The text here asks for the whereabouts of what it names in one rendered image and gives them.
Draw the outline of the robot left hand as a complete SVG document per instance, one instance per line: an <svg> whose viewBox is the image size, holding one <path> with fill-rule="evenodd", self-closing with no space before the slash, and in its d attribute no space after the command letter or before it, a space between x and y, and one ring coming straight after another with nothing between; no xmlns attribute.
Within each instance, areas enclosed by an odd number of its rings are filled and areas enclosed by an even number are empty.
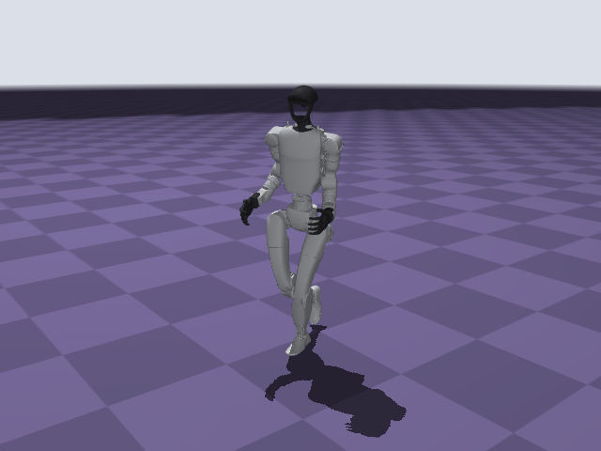
<svg viewBox="0 0 601 451"><path fill-rule="evenodd" d="M332 208L326 208L324 210L322 209L316 209L317 212L321 212L321 216L319 217L309 217L310 220L317 220L319 222L317 223L308 223L309 226L318 226L318 227L309 227L309 230L317 230L316 232L309 232L310 235L318 235L320 234L324 229L326 229L326 227L328 226L329 223L332 222L333 220L333 209Z"/></svg>

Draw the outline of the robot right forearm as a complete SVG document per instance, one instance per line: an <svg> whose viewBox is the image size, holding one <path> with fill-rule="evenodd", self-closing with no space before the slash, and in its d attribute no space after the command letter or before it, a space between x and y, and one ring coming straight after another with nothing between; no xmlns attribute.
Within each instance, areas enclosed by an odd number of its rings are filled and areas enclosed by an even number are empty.
<svg viewBox="0 0 601 451"><path fill-rule="evenodd" d="M259 205L269 201L276 188L280 186L281 182L277 178L278 177L272 175L271 169L266 183L258 191L258 193L260 193L260 196L257 198Z"/></svg>

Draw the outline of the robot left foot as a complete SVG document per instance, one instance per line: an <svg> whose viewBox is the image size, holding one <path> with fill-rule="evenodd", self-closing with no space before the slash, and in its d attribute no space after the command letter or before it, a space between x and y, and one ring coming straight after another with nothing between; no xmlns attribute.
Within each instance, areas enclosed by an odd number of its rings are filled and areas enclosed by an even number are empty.
<svg viewBox="0 0 601 451"><path fill-rule="evenodd" d="M307 344L311 342L311 337L308 333L306 333L306 337L301 339L300 337L295 337L289 348L285 351L285 354L294 356L301 353Z"/></svg>

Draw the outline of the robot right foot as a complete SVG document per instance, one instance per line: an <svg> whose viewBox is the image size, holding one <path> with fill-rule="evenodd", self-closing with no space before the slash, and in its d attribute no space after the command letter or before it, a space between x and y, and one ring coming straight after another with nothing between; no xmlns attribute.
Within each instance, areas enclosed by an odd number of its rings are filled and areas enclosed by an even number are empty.
<svg viewBox="0 0 601 451"><path fill-rule="evenodd" d="M315 303L313 304L309 321L311 324L318 324L321 318L320 288L318 286L312 286L311 288L316 298L313 300Z"/></svg>

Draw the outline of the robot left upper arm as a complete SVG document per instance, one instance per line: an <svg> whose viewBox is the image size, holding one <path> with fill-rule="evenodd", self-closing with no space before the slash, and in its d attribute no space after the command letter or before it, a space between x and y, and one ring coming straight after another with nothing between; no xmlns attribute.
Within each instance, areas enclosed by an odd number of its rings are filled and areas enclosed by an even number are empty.
<svg viewBox="0 0 601 451"><path fill-rule="evenodd" d="M335 175L339 167L341 150L343 148L342 138L334 133L324 132L321 135L322 147L325 154L325 176L321 177L321 189L335 188Z"/></svg>

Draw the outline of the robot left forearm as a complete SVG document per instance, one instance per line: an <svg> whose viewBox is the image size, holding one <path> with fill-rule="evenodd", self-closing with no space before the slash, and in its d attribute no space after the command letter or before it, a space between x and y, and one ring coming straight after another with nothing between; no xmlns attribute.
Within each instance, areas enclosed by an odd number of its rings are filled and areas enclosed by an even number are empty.
<svg viewBox="0 0 601 451"><path fill-rule="evenodd" d="M337 178L335 177L335 188L327 189L322 193L322 209L332 208L333 209L333 220L335 220L335 201L337 198Z"/></svg>

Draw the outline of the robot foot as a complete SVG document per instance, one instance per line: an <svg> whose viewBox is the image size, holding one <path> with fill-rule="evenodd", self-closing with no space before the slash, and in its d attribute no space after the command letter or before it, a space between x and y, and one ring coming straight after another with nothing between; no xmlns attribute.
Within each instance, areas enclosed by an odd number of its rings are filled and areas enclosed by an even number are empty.
<svg viewBox="0 0 601 451"><path fill-rule="evenodd" d="M307 344L311 342L311 337L308 333L306 333L306 337L301 339L300 337L295 337L289 348L285 351L285 354L294 356L301 353Z"/></svg>
<svg viewBox="0 0 601 451"><path fill-rule="evenodd" d="M312 286L311 288L316 298L313 300L315 303L313 304L309 321L311 324L318 324L321 318L320 288L318 286Z"/></svg>

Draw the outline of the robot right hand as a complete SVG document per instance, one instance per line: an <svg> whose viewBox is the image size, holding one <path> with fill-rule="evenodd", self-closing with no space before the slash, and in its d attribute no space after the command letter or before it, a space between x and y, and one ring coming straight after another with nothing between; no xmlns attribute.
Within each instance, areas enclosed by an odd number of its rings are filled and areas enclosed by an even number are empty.
<svg viewBox="0 0 601 451"><path fill-rule="evenodd" d="M257 200L259 196L260 193L254 193L248 199L243 200L242 207L239 211L241 211L241 220L246 226L249 226L247 219L251 215L253 209L257 209L260 206Z"/></svg>

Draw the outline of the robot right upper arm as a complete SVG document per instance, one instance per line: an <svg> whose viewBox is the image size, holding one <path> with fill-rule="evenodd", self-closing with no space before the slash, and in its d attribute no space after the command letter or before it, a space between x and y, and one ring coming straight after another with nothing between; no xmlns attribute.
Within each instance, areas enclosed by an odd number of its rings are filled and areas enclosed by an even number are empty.
<svg viewBox="0 0 601 451"><path fill-rule="evenodd" d="M283 127L273 127L265 136L265 141L270 147L270 153L276 164L272 167L272 175L278 178L281 177L280 172L280 160L279 160L279 148L278 148L278 135Z"/></svg>

